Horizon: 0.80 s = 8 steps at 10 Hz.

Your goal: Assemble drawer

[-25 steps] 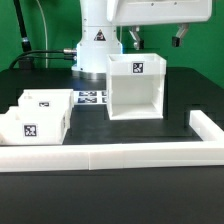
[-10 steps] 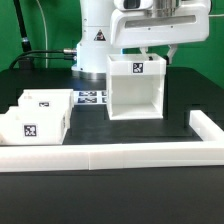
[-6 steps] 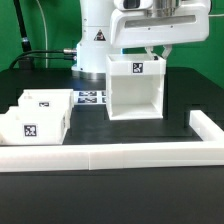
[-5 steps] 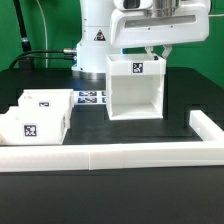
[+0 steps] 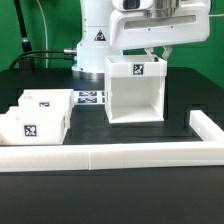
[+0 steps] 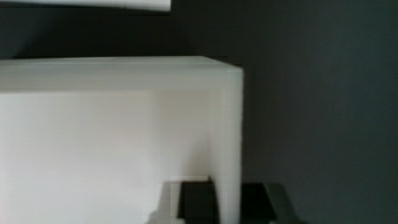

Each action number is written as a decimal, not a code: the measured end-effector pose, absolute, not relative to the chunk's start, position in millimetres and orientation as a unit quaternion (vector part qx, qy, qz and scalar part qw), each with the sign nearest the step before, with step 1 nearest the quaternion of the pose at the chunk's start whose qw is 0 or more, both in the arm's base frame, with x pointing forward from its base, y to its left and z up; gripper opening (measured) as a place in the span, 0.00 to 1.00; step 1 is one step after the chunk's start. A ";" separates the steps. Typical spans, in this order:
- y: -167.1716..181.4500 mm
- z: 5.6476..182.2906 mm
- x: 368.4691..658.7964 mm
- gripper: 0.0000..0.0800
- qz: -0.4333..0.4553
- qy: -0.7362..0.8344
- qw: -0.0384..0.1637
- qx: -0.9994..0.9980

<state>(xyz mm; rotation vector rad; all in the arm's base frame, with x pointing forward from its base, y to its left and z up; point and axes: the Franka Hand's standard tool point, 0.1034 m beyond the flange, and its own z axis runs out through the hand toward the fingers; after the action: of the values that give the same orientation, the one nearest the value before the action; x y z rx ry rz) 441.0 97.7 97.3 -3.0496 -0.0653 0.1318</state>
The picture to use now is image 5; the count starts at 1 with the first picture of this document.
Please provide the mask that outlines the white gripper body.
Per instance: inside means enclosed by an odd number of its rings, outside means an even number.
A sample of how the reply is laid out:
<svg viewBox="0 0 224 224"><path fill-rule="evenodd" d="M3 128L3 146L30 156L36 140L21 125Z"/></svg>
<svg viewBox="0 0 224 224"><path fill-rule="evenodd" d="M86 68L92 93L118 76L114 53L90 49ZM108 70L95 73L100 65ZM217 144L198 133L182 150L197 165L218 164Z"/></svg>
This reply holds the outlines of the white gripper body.
<svg viewBox="0 0 224 224"><path fill-rule="evenodd" d="M121 50L205 41L211 0L112 0L110 45Z"/></svg>

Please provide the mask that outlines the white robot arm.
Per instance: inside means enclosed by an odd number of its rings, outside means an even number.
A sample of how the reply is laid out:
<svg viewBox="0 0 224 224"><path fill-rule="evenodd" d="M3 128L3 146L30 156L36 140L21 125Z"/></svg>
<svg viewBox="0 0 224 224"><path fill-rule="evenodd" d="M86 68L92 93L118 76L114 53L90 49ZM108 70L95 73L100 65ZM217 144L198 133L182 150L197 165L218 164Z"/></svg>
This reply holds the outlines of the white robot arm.
<svg viewBox="0 0 224 224"><path fill-rule="evenodd" d="M80 0L82 38L72 70L86 79L104 77L104 59L125 50L151 55L209 37L211 0Z"/></svg>

